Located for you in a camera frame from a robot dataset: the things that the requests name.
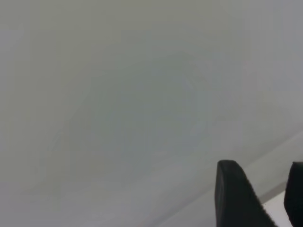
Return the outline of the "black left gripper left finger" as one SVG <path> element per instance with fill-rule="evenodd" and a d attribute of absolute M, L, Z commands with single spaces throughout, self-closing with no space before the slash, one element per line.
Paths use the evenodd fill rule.
<path fill-rule="evenodd" d="M 234 160 L 217 163 L 215 181 L 217 227 L 275 227 L 245 172 Z"/>

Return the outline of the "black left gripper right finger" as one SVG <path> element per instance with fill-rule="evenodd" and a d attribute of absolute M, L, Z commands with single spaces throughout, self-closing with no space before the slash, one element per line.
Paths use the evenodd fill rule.
<path fill-rule="evenodd" d="M 293 162 L 284 197 L 284 207 L 293 227 L 303 227 L 303 163 Z"/>

